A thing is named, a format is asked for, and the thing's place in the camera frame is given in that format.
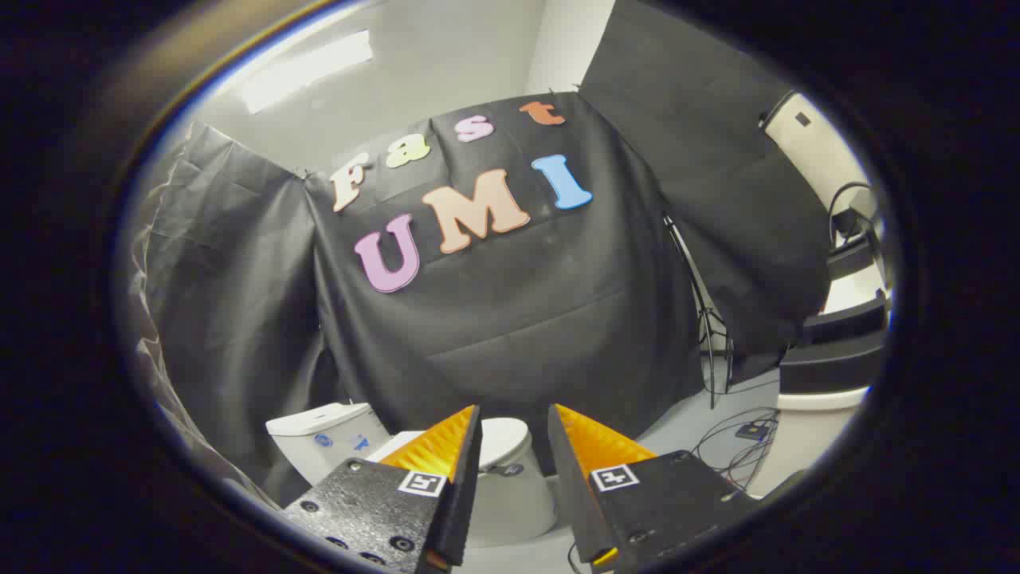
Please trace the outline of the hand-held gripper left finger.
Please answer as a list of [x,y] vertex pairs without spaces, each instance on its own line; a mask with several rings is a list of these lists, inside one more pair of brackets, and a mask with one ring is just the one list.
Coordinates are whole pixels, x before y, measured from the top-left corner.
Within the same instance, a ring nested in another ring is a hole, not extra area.
[[284,516],[357,562],[448,573],[464,560],[481,440],[480,408],[464,407],[382,460],[341,462]]

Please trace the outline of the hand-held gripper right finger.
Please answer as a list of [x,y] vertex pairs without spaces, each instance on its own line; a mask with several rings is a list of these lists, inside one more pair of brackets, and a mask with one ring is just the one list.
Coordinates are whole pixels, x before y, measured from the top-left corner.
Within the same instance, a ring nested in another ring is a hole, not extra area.
[[594,572],[663,572],[736,530],[759,502],[687,450],[656,454],[554,404],[547,439],[562,513]]

